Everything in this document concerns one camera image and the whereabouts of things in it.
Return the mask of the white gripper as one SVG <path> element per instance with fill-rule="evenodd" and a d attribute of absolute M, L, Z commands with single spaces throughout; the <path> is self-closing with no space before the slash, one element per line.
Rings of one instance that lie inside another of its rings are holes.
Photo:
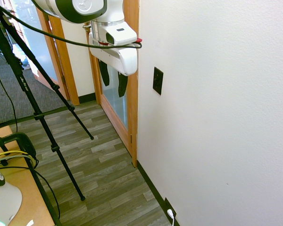
<path fill-rule="evenodd" d="M 118 95 L 126 93 L 128 77 L 137 71 L 137 50 L 135 48 L 90 48 L 93 56 L 99 59 L 99 68 L 103 83 L 110 83 L 108 65 L 118 71 Z"/>

